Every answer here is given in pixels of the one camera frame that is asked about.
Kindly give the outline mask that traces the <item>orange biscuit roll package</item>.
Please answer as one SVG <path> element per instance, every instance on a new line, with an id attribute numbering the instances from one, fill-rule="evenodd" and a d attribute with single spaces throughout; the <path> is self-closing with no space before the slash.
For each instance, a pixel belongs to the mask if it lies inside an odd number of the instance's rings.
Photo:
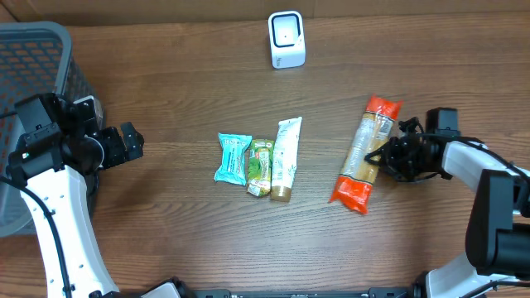
<path id="1" fill-rule="evenodd" d="M 401 107 L 402 101 L 389 101 L 375 94 L 371 96 L 335 182 L 330 202 L 338 200 L 350 210 L 368 213 L 378 167 L 367 162 L 365 157 L 388 141 Z"/>

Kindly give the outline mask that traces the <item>green juice carton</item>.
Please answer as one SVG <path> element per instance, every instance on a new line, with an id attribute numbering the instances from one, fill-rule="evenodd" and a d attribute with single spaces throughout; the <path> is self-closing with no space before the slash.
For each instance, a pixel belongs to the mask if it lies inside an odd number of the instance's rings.
<path id="1" fill-rule="evenodd" d="M 257 197 L 268 195 L 272 187 L 274 141 L 252 140 L 248 159 L 247 192 Z"/>

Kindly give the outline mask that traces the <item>teal wet wipes pack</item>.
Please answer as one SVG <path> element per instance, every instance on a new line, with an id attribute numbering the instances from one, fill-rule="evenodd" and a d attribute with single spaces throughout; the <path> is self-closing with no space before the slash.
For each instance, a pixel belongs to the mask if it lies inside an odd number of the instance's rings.
<path id="1" fill-rule="evenodd" d="M 214 174 L 215 181 L 223 181 L 234 185 L 245 185 L 244 154 L 253 140 L 249 135 L 218 134 L 222 148 L 221 165 Z"/>

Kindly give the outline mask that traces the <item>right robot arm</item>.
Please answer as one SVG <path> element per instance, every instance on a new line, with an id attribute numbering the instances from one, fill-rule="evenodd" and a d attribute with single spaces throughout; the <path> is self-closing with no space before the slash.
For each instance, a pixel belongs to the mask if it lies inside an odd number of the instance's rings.
<path id="1" fill-rule="evenodd" d="M 500 286 L 529 286 L 529 227 L 513 216 L 529 215 L 529 173 L 492 152 L 480 140 L 463 137 L 455 119 L 416 118 L 399 124 L 391 137 L 364 159 L 394 180 L 417 182 L 440 175 L 457 178 L 475 194 L 465 251 L 428 272 L 413 297 L 482 297 Z"/>

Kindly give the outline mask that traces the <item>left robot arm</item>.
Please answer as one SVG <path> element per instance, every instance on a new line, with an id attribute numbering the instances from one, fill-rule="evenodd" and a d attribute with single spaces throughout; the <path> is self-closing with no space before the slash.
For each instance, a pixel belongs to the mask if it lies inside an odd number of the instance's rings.
<path id="1" fill-rule="evenodd" d="M 1 181 L 20 191 L 35 224 L 49 297 L 120 297 L 94 235 L 88 197 L 101 170 L 143 155 L 131 123 L 104 126 L 94 96 L 35 94 L 14 106 L 25 129 Z"/>

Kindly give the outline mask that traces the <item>white cosmetic tube gold cap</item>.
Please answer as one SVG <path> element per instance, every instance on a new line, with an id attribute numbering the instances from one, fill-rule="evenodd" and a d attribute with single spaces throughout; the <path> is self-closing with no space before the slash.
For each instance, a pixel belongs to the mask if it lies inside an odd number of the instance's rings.
<path id="1" fill-rule="evenodd" d="M 272 158 L 272 200 L 289 202 L 292 196 L 301 123 L 302 117 L 286 119 L 278 123 Z"/>

